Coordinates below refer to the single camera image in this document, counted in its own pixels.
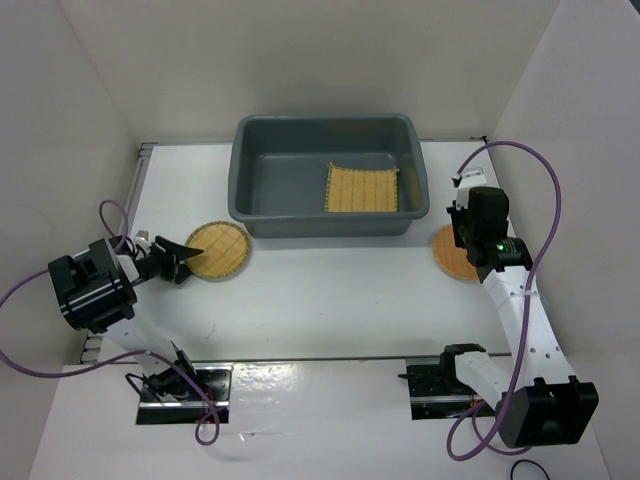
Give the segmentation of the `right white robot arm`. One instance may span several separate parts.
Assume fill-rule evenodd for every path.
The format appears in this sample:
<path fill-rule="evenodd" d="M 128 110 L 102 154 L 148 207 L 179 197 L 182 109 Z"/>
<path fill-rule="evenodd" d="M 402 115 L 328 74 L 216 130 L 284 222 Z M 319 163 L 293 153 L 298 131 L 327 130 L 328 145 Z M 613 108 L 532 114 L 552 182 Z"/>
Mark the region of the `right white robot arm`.
<path fill-rule="evenodd" d="M 537 288 L 525 242 L 508 234 L 509 199 L 496 187 L 459 190 L 448 207 L 456 247 L 465 251 L 492 300 L 513 355 L 505 372 L 478 344 L 453 344 L 440 356 L 438 381 L 450 393 L 472 389 L 495 413 L 509 448 L 572 445 L 599 403 L 564 356 Z"/>

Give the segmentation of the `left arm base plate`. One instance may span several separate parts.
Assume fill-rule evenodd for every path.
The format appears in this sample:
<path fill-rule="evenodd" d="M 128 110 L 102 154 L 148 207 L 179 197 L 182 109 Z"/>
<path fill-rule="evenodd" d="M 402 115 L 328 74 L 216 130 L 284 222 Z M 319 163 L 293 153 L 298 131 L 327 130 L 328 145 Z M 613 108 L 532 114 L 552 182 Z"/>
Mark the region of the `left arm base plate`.
<path fill-rule="evenodd" d="M 220 423 L 227 424 L 233 366 L 230 363 L 202 363 L 196 364 L 195 370 L 203 382 L 203 390 L 216 406 Z M 207 406 L 193 390 L 174 397 L 153 392 L 142 382 L 140 375 L 128 374 L 128 382 L 139 395 L 137 425 L 196 424 L 205 416 Z"/>

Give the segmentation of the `square bamboo mat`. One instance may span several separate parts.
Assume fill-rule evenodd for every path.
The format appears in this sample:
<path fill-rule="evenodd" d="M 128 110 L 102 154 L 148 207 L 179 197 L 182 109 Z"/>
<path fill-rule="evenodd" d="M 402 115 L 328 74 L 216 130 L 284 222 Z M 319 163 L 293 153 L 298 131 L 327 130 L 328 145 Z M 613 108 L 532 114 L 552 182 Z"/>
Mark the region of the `square bamboo mat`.
<path fill-rule="evenodd" d="M 399 211 L 398 168 L 369 170 L 329 164 L 325 189 L 328 213 Z"/>

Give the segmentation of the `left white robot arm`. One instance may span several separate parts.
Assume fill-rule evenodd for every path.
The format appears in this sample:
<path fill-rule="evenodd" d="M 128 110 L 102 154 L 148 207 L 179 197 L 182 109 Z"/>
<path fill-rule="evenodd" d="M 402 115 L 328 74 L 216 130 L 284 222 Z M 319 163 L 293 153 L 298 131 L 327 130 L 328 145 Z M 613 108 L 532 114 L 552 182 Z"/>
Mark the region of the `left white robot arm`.
<path fill-rule="evenodd" d="M 202 253 L 161 236 L 150 240 L 141 231 L 132 240 L 97 240 L 48 264 L 66 322 L 131 352 L 143 370 L 146 398 L 186 400 L 206 389 L 187 354 L 135 310 L 137 287 L 154 279 L 182 285 L 192 275 L 187 261 Z"/>

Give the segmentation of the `round yellow bamboo tray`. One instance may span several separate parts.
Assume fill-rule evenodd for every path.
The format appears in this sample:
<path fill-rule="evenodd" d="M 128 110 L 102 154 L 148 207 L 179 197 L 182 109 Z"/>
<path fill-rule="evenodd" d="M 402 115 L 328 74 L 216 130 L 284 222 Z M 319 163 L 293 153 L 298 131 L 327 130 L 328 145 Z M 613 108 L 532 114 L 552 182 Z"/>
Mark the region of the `round yellow bamboo tray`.
<path fill-rule="evenodd" d="M 201 253 L 186 260 L 193 275 L 207 281 L 231 277 L 247 263 L 251 243 L 248 235 L 238 225 L 226 222 L 210 222 L 196 228 L 185 245 L 200 249 Z"/>

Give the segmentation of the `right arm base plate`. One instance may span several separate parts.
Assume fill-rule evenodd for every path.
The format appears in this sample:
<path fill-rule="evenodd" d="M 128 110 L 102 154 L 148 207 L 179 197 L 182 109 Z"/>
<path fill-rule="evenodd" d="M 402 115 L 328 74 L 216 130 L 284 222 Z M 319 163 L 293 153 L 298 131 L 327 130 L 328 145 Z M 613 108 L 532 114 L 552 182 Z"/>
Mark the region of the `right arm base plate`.
<path fill-rule="evenodd" d="M 408 359 L 398 377 L 408 387 L 413 420 L 457 419 L 481 400 L 468 386 L 450 386 L 438 358 Z"/>

